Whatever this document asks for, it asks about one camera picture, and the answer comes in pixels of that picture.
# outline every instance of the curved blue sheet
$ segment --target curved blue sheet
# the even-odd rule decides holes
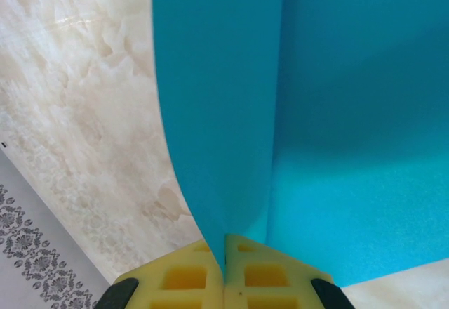
[[[227,232],[342,286],[449,257],[449,0],[154,0],[154,40],[222,268]]]
[[[224,270],[267,233],[282,0],[153,0],[159,100],[183,195]]]

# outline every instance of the damask pattern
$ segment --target damask pattern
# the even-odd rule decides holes
[[[32,288],[41,292],[51,309],[94,308],[92,293],[76,280],[74,271],[7,193],[4,185],[0,185],[0,249],[6,257],[32,282]]]

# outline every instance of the marble surface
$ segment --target marble surface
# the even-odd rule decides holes
[[[109,280],[201,237],[168,155],[150,0],[0,0],[5,153]],[[449,308],[449,261],[345,289]]]

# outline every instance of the blue surface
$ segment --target blue surface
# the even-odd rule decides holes
[[[222,268],[264,242],[282,0],[153,0],[159,100],[181,190]]]
[[[449,257],[449,0],[286,0],[268,243],[348,285]]]
[[[154,0],[154,34],[222,268],[227,232],[342,286],[449,257],[449,0]]]

